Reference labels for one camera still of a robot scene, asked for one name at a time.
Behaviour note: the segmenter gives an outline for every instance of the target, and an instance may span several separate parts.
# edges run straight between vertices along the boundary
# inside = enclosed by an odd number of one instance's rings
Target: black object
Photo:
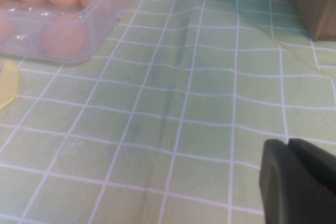
[[[336,224],[336,157],[301,139],[267,140],[262,156],[266,224]]]

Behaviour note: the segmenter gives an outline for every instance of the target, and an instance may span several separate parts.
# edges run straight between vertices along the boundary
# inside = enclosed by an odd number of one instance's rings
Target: clear plastic container
[[[116,22],[120,19],[126,7],[132,0],[94,0],[87,8],[78,10],[48,9],[30,12],[20,8],[9,9],[10,15],[0,15],[0,30],[3,26],[11,25],[9,38],[0,41],[0,52],[49,60],[62,63],[80,63],[90,59],[99,49],[106,36],[111,33]],[[71,14],[76,17],[72,21],[55,22],[60,14]],[[43,31],[53,27],[62,32],[62,28],[80,25],[84,28],[85,44],[71,55],[61,56],[46,53],[43,49]]]

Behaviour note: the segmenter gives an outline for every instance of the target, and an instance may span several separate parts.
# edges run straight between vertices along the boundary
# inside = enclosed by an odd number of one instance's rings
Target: green checkered tablecloth
[[[264,223],[264,140],[336,154],[335,53],[290,0],[134,0],[88,62],[1,55],[0,223]]]

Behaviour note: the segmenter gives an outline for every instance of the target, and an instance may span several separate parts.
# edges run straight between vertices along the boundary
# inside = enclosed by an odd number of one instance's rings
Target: tablecloth
[[[290,0],[133,0],[85,63],[1,55],[0,223],[264,223],[266,139],[336,154],[335,52]]]

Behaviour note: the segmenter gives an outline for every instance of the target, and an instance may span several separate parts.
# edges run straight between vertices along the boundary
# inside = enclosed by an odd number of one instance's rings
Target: yellow object
[[[15,99],[18,84],[19,75],[15,62],[5,61],[0,72],[0,110]]]

